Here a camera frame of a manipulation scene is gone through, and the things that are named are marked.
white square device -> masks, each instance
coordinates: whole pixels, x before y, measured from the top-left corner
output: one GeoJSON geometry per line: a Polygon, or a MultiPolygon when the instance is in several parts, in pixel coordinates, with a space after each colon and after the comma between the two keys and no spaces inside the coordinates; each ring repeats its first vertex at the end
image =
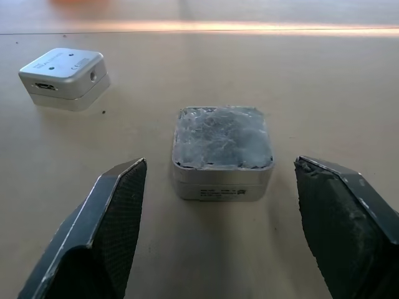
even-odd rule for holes
{"type": "Polygon", "coordinates": [[[99,52],[52,49],[19,71],[36,105],[70,111],[89,107],[110,85],[99,52]]]}

usb port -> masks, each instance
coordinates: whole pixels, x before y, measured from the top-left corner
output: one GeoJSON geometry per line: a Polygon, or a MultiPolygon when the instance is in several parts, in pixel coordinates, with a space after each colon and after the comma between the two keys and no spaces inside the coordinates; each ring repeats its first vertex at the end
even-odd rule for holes
{"type": "Polygon", "coordinates": [[[41,88],[41,89],[57,90],[54,86],[49,85],[49,84],[35,83],[35,85],[37,88],[41,88]]]}

round hole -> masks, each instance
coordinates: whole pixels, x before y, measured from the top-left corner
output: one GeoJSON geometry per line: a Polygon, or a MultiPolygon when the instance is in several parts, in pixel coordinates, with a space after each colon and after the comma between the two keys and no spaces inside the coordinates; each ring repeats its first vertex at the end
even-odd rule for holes
{"type": "Polygon", "coordinates": [[[91,73],[90,73],[90,80],[91,80],[92,82],[95,82],[95,79],[97,79],[97,76],[96,76],[95,72],[91,72],[91,73]]]}

silver device casing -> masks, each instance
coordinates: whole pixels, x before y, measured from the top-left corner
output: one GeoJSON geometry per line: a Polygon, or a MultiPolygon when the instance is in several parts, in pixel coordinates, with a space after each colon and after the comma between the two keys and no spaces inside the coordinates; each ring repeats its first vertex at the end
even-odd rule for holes
{"type": "Polygon", "coordinates": [[[80,111],[110,85],[99,52],[52,49],[19,71],[19,78],[36,105],[80,111]],[[51,89],[39,86],[51,86],[51,89]]]}

wooden surface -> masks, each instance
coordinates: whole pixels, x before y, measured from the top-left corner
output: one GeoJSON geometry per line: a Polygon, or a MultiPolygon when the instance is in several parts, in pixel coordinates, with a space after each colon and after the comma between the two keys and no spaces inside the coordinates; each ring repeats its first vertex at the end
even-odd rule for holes
{"type": "MultiPolygon", "coordinates": [[[[4,6],[9,11],[0,18],[3,32],[30,32],[32,16],[63,18],[52,2],[9,3],[0,4],[2,16],[4,6]],[[17,13],[25,19],[13,21],[17,13]]],[[[219,13],[253,21],[269,13],[267,4],[291,16],[288,7],[299,5],[253,1],[241,14],[243,4],[234,1],[215,5],[215,12],[205,2],[109,0],[96,18],[154,19],[156,11],[159,19],[172,19],[177,15],[168,13],[183,3],[195,18],[219,13]]],[[[325,3],[324,14],[308,10],[302,17],[337,18],[339,7],[325,3]]],[[[369,1],[357,10],[359,18],[378,23],[378,13],[364,12],[373,6],[388,16],[397,8],[369,1]]],[[[76,17],[90,20],[83,12],[76,17]]],[[[397,44],[396,37],[362,35],[1,35],[0,297],[17,296],[97,176],[144,156],[142,226],[126,298],[330,298],[303,235],[293,161],[305,154],[356,169],[399,209],[397,44]],[[82,113],[36,107],[19,80],[21,67],[55,47],[105,57],[112,85],[82,113]],[[182,201],[170,182],[177,113],[227,104],[253,105],[266,115],[277,159],[269,189],[258,202],[182,201]]]]}

